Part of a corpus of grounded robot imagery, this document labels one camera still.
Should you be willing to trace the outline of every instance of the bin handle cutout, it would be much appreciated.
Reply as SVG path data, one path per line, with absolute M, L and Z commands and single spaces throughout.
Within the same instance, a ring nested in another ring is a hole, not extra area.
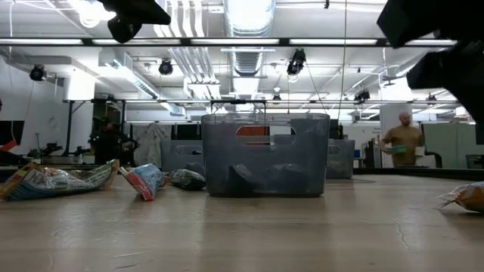
M 179 156 L 198 156 L 203 154 L 203 148 L 201 146 L 177 146 L 175 147 L 175 154 Z
M 338 147 L 338 146 L 329 146 L 327 148 L 328 148 L 328 150 L 327 150 L 328 155 L 332 155 L 332 156 L 338 155 L 341 152 L 341 148 Z
M 290 145 L 296 140 L 296 131 L 289 125 L 245 125 L 236 137 L 246 146 Z

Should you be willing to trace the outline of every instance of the crumpled chip bag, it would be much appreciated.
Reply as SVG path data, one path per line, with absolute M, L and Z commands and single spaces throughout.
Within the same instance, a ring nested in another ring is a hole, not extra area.
M 43 168 L 30 162 L 0 184 L 0 199 L 40 199 L 106 190 L 113 184 L 118 168 L 118 160 L 90 171 Z
M 438 209 L 456 202 L 469 211 L 484 213 L 484 181 L 459 186 L 452 192 L 437 198 L 445 200 L 443 204 L 437 206 Z
M 163 188 L 168 183 L 166 173 L 161 172 L 153 164 L 147 164 L 129 170 L 123 167 L 120 169 L 125 179 L 146 201 L 154 200 L 158 189 Z

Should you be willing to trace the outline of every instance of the potato chip bag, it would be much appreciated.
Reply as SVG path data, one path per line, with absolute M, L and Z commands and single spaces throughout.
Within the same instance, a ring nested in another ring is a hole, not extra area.
M 469 211 L 484 212 L 484 181 L 459 186 L 452 192 L 437 198 L 445 200 L 443 204 L 437 206 L 438 209 L 456 202 Z

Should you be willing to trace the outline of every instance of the dark plastic bag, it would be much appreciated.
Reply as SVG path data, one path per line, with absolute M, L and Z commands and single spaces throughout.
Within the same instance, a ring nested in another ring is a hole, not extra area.
M 169 182 L 183 190 L 202 190 L 206 186 L 205 178 L 193 171 L 179 169 L 168 174 Z

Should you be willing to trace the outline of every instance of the red object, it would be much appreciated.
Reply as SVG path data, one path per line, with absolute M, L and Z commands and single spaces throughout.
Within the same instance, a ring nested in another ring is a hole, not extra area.
M 12 148 L 17 146 L 17 142 L 15 140 L 9 141 L 6 145 L 3 147 L 0 147 L 1 151 L 10 151 Z

